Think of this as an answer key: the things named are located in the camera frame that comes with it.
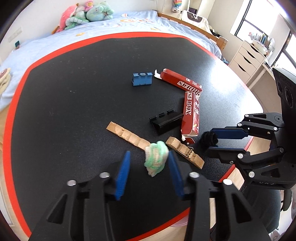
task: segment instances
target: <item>white drawer cabinet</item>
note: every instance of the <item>white drawer cabinet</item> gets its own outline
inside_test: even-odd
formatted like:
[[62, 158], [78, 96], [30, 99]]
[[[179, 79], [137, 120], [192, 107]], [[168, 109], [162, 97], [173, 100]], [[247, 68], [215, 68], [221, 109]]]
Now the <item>white drawer cabinet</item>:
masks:
[[244, 83], [247, 83], [264, 60], [265, 57], [254, 46], [244, 41], [231, 60], [229, 67]]
[[248, 73], [235, 61], [231, 61], [229, 68], [231, 68], [244, 83], [250, 78]]
[[256, 68], [240, 53], [236, 54], [234, 61], [237, 62], [244, 69], [244, 71], [248, 73], [249, 76], [254, 74]]

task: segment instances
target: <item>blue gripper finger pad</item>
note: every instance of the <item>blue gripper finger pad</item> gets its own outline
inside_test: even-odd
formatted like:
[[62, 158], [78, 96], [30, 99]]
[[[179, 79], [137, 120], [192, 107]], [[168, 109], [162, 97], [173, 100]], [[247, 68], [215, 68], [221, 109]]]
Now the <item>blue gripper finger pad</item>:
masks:
[[169, 152], [168, 166], [170, 168], [170, 176], [172, 178], [175, 192], [179, 197], [182, 198], [184, 196], [184, 183], [183, 183], [183, 179], [182, 179], [180, 170], [179, 170], [178, 165], [176, 163], [173, 151]]
[[243, 139], [248, 136], [248, 133], [243, 129], [213, 128], [212, 131], [217, 135], [218, 139]]
[[117, 178], [115, 180], [116, 183], [116, 191], [115, 191], [115, 199], [120, 200], [121, 196], [124, 194], [124, 189], [126, 187], [126, 181], [128, 179], [128, 173], [130, 169], [131, 163], [131, 152], [127, 151], [122, 160], [120, 169], [118, 171]]

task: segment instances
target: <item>bed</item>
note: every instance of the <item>bed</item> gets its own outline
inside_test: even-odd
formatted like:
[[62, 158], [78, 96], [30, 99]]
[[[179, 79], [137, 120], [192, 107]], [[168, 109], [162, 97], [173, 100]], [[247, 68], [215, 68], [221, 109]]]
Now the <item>bed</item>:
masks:
[[53, 51], [84, 39], [122, 32], [171, 33], [190, 38], [218, 58], [221, 57], [221, 49], [227, 42], [182, 20], [157, 14], [156, 11], [127, 12], [127, 14], [128, 17], [122, 17], [122, 13], [118, 13], [112, 20], [79, 25], [73, 29], [23, 43], [19, 49], [10, 53], [0, 67], [0, 71], [11, 68], [12, 75], [10, 84], [0, 97], [0, 111], [10, 104], [18, 83], [31, 64]]

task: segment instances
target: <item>red cardboard piece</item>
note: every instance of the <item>red cardboard piece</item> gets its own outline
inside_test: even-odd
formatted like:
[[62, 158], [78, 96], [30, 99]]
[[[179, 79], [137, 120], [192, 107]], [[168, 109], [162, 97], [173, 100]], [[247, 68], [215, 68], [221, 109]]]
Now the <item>red cardboard piece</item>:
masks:
[[190, 143], [188, 137], [198, 135], [199, 122], [200, 122], [200, 105], [199, 96], [193, 92], [185, 92], [183, 120], [181, 125], [182, 140]]
[[161, 72], [160, 77], [162, 80], [169, 82], [170, 84], [185, 91], [193, 92], [198, 96], [200, 96], [200, 93], [202, 92], [202, 86], [200, 84], [169, 69], [164, 69]]

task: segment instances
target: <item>wooden floor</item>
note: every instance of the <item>wooden floor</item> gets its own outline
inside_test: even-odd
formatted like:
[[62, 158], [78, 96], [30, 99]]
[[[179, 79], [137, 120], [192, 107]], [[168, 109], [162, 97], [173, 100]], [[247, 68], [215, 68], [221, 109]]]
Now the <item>wooden floor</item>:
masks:
[[[28, 237], [24, 234], [23, 230], [21, 229], [18, 223], [18, 220], [14, 215], [14, 212], [12, 210], [12, 207], [8, 198], [8, 193], [5, 186], [3, 165], [2, 165], [3, 133], [4, 133], [4, 126], [5, 126], [5, 120], [6, 120], [8, 108], [9, 107], [5, 108], [5, 110], [0, 112], [0, 191], [1, 191], [0, 194], [2, 194], [2, 197], [5, 202], [5, 206], [9, 212], [10, 219], [13, 222], [13, 225], [11, 225], [12, 230], [15, 232], [15, 234], [19, 237], [21, 241], [27, 241]], [[251, 155], [268, 151], [269, 144], [270, 144], [270, 141], [268, 140], [254, 137], [251, 145], [248, 148], [248, 151], [251, 153]], [[230, 174], [229, 179], [232, 180], [232, 182], [238, 189], [242, 186], [244, 182], [238, 169], [234, 169], [234, 171]], [[215, 222], [216, 222], [215, 200], [210, 199], [210, 227], [212, 227], [215, 224]], [[186, 232], [186, 226], [168, 227], [143, 240], [145, 241], [183, 241], [185, 237], [185, 232]]]

